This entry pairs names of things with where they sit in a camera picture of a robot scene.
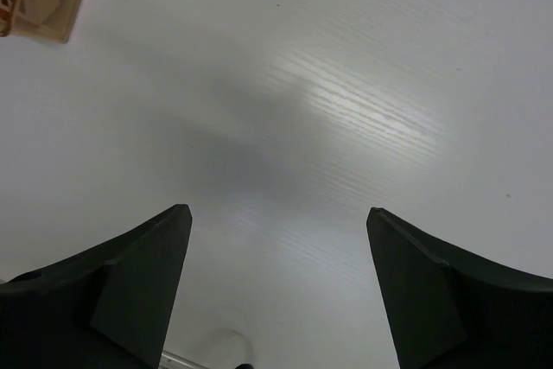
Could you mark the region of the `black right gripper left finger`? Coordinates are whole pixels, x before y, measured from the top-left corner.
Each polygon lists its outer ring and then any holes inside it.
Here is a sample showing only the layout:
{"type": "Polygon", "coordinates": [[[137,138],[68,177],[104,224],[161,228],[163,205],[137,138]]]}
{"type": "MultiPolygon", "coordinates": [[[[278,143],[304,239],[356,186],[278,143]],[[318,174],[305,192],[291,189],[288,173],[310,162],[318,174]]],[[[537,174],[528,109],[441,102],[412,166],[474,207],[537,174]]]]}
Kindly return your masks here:
{"type": "Polygon", "coordinates": [[[3,368],[157,368],[192,229],[174,205],[1,285],[3,368]]]}

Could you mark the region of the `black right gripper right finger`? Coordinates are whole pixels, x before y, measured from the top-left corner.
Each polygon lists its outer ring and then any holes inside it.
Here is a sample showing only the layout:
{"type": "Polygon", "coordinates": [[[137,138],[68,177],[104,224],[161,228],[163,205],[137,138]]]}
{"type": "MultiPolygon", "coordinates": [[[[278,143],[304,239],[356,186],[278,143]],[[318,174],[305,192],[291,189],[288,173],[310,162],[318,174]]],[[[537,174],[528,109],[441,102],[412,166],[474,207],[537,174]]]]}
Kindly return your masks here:
{"type": "Polygon", "coordinates": [[[402,368],[550,368],[552,281],[374,207],[372,259],[402,368]]]}

